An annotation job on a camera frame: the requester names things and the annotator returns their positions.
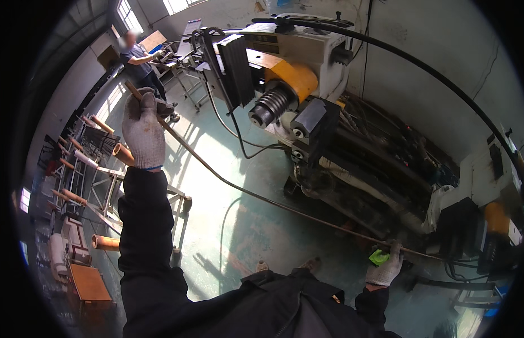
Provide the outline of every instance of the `green floor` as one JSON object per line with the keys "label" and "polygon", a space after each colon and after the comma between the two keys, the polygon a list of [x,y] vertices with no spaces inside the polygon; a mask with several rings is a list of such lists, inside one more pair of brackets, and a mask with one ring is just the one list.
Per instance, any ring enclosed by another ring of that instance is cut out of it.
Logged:
{"label": "green floor", "polygon": [[[121,75],[107,84],[107,90],[111,92],[118,82],[123,82]],[[181,120],[172,127],[221,176],[274,201],[295,206],[325,220],[342,222],[341,215],[318,201],[292,201],[285,198],[283,186],[291,166],[285,153],[266,150],[253,159],[245,159],[238,139],[220,125],[211,105],[206,102],[196,113],[190,101],[184,99],[181,87],[174,84],[166,86],[167,98],[169,102],[178,101],[177,112]],[[198,89],[194,98],[200,98],[203,93],[204,89]],[[121,135],[123,105],[127,94],[128,91],[106,119],[117,135]],[[225,115],[225,104],[218,99],[216,101],[221,117],[232,127],[230,118]],[[236,110],[244,138],[259,144],[274,143],[274,138],[248,120],[250,108],[251,105]],[[182,237],[181,267],[185,272],[191,300],[209,299],[238,288],[240,279],[251,274],[260,259],[265,260],[271,270],[287,274],[293,267],[319,256],[323,264],[316,274],[317,278],[345,290],[346,304],[354,306],[354,297],[364,287],[368,266],[367,256],[359,249],[354,238],[337,236],[333,228],[306,220],[233,189],[213,176],[171,135],[165,135],[167,149],[164,171],[168,182],[193,199],[185,231],[181,231],[182,220],[178,222],[174,239],[177,245]],[[256,149],[247,145],[250,154]],[[109,160],[108,166],[113,169],[123,167],[114,158]],[[90,179],[92,176],[91,172],[86,177]],[[84,216],[96,220],[89,210],[85,211]],[[84,227],[89,239],[94,230],[90,222],[84,222]],[[97,230],[99,234],[106,234],[103,226]],[[92,250],[91,254],[93,264],[103,273],[110,294],[118,303],[117,326],[113,331],[119,334],[125,322],[119,288],[121,273],[117,270],[119,254],[111,252],[106,255],[99,250]],[[440,267],[431,268],[429,272],[414,267],[409,273],[447,280]],[[446,319],[455,321],[461,318],[462,331],[475,325],[475,315],[470,317],[469,312],[463,315],[451,309],[450,300],[456,291],[416,286],[412,292],[406,293],[406,277],[399,276],[391,287],[386,312],[388,330],[407,337],[430,337],[435,326]]]}

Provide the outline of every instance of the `gloved hand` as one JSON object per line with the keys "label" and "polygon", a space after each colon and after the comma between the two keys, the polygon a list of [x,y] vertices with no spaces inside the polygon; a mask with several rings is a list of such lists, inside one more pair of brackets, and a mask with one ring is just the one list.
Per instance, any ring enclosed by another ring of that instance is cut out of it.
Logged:
{"label": "gloved hand", "polygon": [[399,254],[401,241],[394,241],[390,249],[390,258],[379,267],[369,267],[365,276],[365,282],[379,286],[390,286],[390,283],[401,271],[403,255]]}
{"label": "gloved hand", "polygon": [[166,51],[164,49],[161,49],[161,50],[158,50],[155,53],[151,54],[151,56],[153,57],[154,60],[156,60],[156,59],[158,59],[160,57],[163,57],[164,54],[166,54]]}
{"label": "gloved hand", "polygon": [[145,170],[161,167],[165,158],[163,127],[157,121],[157,103],[150,87],[139,88],[142,100],[127,98],[121,129],[134,157],[134,166]]}

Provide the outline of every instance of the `wheel caster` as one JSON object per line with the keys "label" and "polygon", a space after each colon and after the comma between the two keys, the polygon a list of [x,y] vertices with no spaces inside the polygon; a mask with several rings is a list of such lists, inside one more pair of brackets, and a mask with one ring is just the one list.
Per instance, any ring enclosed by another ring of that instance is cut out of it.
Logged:
{"label": "wheel caster", "polygon": [[188,213],[191,211],[191,207],[193,206],[193,199],[191,196],[185,196],[185,200],[183,201],[183,212]]}

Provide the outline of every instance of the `cotton glove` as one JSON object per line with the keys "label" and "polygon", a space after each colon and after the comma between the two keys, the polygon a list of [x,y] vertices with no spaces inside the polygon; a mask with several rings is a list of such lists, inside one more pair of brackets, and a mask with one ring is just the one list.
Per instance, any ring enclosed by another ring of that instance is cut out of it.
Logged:
{"label": "cotton glove", "polygon": [[157,103],[150,87],[139,88],[142,100],[132,94],[127,98],[123,116],[123,137],[134,157],[136,168],[161,167],[165,158],[163,128],[157,121]]}
{"label": "cotton glove", "polygon": [[156,59],[158,59],[160,57],[163,57],[164,54],[166,54],[166,51],[164,51],[164,49],[161,49],[161,50],[158,50],[155,53],[151,54],[151,56],[153,57],[154,60],[156,60]]}
{"label": "cotton glove", "polygon": [[401,241],[394,241],[390,249],[390,258],[379,267],[369,267],[365,276],[365,282],[385,287],[390,286],[403,265],[403,255],[399,253],[400,250]]}

